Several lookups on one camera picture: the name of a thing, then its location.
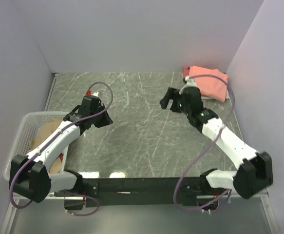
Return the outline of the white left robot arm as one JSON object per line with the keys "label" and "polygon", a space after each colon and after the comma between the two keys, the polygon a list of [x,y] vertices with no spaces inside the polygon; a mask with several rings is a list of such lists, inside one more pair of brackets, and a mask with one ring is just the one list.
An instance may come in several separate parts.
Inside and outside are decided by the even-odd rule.
{"label": "white left robot arm", "polygon": [[67,190],[71,195],[83,193],[83,177],[71,170],[49,172],[53,162],[70,143],[91,126],[111,125],[113,121],[101,99],[85,95],[61,121],[58,128],[27,155],[16,155],[11,161],[9,190],[33,202],[42,202],[49,193]]}

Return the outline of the salmon pink t-shirt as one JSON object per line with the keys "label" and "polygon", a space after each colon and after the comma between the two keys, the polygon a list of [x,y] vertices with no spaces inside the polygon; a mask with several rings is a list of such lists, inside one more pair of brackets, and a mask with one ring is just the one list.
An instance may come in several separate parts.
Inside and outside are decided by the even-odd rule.
{"label": "salmon pink t-shirt", "polygon": [[[225,82],[228,82],[228,75],[220,72],[218,69],[208,69],[199,66],[191,66],[189,76],[197,75],[214,75],[220,77]],[[202,95],[205,96],[225,96],[227,92],[227,86],[222,83],[217,78],[213,77],[199,77],[195,79],[190,79],[194,81],[196,86],[200,89]]]}

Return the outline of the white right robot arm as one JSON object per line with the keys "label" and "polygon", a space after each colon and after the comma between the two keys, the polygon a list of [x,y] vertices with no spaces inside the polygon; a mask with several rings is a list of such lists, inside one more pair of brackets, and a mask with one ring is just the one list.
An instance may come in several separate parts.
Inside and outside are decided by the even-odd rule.
{"label": "white right robot arm", "polygon": [[235,171],[211,169],[201,174],[200,190],[211,194],[216,188],[235,190],[249,199],[273,184],[272,158],[258,152],[237,137],[211,109],[204,106],[200,90],[188,86],[183,90],[168,88],[160,100],[162,109],[172,101],[170,110],[186,115],[191,126],[214,142],[232,161]]}

